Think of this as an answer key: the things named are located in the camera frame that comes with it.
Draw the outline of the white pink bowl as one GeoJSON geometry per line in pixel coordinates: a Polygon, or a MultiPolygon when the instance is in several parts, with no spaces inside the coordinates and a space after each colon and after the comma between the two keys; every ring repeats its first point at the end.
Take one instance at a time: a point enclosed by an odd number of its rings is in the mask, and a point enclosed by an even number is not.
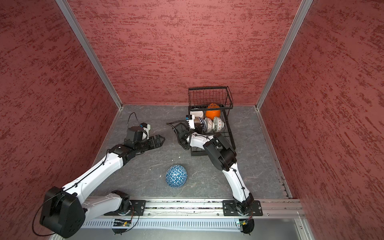
{"type": "Polygon", "coordinates": [[[195,118],[201,118],[201,119],[205,118],[203,111],[190,111],[190,115],[195,116],[195,118]]]}

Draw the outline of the red patterned bowl underneath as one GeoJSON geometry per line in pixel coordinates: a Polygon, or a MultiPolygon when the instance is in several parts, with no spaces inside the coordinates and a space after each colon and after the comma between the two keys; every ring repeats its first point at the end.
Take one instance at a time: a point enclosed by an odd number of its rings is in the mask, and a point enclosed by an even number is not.
{"type": "Polygon", "coordinates": [[[205,122],[206,122],[206,126],[207,126],[206,133],[207,133],[207,134],[212,133],[212,132],[213,132],[213,129],[214,129],[214,123],[213,123],[213,121],[212,121],[210,118],[205,118],[205,122]]]}

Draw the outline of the orange plastic bowl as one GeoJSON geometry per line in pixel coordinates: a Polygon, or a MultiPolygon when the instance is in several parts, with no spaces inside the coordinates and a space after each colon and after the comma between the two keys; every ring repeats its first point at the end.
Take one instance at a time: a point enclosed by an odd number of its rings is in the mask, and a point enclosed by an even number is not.
{"type": "Polygon", "coordinates": [[[211,103],[208,106],[208,110],[206,111],[205,115],[206,115],[206,118],[209,118],[212,121],[214,120],[215,117],[219,118],[221,116],[220,106],[218,104],[211,103]]]}

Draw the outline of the green patterned ceramic bowl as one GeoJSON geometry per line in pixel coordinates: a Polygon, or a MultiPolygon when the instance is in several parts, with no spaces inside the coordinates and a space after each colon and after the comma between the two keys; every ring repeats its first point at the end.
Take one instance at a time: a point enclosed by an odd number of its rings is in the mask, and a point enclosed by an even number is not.
{"type": "Polygon", "coordinates": [[[225,125],[223,120],[220,117],[214,117],[213,124],[214,124],[213,131],[215,133],[220,132],[225,125]]]}

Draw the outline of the blue patterned ceramic bowl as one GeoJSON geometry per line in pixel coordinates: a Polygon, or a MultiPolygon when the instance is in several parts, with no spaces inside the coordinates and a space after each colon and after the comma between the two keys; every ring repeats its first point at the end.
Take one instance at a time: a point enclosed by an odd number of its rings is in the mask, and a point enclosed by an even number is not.
{"type": "Polygon", "coordinates": [[[166,173],[166,182],[171,188],[180,188],[187,181],[187,171],[181,165],[171,166],[166,173]]]}

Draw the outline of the orange patterned bowl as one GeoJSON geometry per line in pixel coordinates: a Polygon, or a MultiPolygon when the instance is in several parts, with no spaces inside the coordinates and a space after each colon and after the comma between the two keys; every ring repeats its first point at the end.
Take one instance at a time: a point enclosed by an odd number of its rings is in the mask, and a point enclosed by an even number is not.
{"type": "Polygon", "coordinates": [[[195,131],[198,134],[205,134],[207,131],[207,123],[204,119],[196,117],[194,119],[195,131]]]}

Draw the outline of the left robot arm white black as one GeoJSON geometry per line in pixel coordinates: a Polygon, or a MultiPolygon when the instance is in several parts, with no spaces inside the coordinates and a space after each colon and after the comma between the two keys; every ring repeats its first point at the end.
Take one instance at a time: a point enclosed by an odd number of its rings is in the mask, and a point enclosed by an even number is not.
{"type": "Polygon", "coordinates": [[[84,174],[61,188],[52,187],[38,210],[40,225],[63,238],[73,236],[85,222],[108,213],[133,216],[130,196],[119,190],[89,201],[90,194],[110,175],[131,159],[146,151],[160,148],[165,138],[150,136],[149,125],[127,130],[123,144],[108,149],[106,155],[84,174]]]}

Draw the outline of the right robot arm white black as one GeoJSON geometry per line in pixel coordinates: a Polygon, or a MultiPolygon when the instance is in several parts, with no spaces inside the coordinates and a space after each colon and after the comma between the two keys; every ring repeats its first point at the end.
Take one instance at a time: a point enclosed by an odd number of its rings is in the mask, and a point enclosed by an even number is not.
{"type": "Polygon", "coordinates": [[[213,166],[221,171],[232,190],[237,212],[242,215],[251,213],[254,202],[252,193],[246,187],[238,168],[237,153],[220,133],[202,135],[190,128],[187,121],[167,123],[177,136],[180,146],[184,150],[200,148],[205,151],[213,166]]]}

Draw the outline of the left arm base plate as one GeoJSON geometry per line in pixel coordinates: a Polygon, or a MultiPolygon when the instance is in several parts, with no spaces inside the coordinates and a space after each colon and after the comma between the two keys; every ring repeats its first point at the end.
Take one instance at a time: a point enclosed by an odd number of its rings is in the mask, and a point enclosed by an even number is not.
{"type": "Polygon", "coordinates": [[[143,216],[146,208],[147,201],[145,200],[130,200],[129,206],[127,209],[118,209],[114,212],[109,212],[104,214],[104,216],[118,216],[118,217],[128,217],[128,216],[143,216]]]}

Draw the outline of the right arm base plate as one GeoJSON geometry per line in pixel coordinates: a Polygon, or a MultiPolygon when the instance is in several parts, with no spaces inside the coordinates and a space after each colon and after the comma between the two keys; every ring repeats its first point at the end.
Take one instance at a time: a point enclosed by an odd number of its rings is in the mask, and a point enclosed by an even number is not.
{"type": "Polygon", "coordinates": [[[245,214],[241,214],[240,212],[238,212],[238,209],[236,207],[236,203],[234,200],[224,200],[224,201],[222,201],[222,205],[223,205],[223,213],[224,213],[224,216],[226,216],[226,217],[229,217],[229,216],[261,217],[261,216],[263,216],[263,210],[262,210],[262,206],[261,206],[260,201],[253,201],[250,209],[247,210],[245,214]]]}

